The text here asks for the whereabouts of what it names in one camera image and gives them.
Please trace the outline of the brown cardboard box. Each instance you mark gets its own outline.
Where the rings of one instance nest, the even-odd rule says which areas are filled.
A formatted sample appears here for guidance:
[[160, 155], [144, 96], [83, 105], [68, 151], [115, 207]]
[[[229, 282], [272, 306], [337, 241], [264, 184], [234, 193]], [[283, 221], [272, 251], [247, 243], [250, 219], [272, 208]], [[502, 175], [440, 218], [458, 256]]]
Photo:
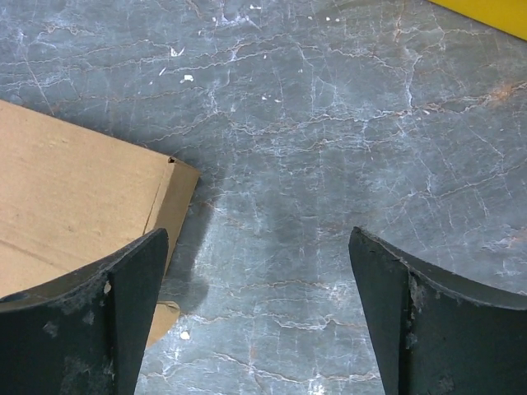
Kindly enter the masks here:
[[175, 246], [199, 175], [174, 157], [2, 102], [2, 296], [157, 228]]

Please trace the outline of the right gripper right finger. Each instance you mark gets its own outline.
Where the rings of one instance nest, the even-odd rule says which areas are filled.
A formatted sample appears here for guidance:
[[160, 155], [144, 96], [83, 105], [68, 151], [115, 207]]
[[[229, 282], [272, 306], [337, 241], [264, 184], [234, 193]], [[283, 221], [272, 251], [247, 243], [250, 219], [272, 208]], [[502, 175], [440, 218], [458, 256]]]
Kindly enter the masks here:
[[524, 394], [526, 298], [356, 227], [351, 266], [387, 394]]

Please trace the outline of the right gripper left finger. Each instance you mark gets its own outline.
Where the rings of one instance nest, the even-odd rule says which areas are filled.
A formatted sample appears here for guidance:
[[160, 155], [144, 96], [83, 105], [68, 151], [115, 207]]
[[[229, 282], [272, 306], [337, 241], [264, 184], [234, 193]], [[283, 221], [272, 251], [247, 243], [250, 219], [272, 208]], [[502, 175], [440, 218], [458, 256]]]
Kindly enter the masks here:
[[132, 394], [165, 272], [153, 230], [52, 281], [1, 299], [3, 394]]

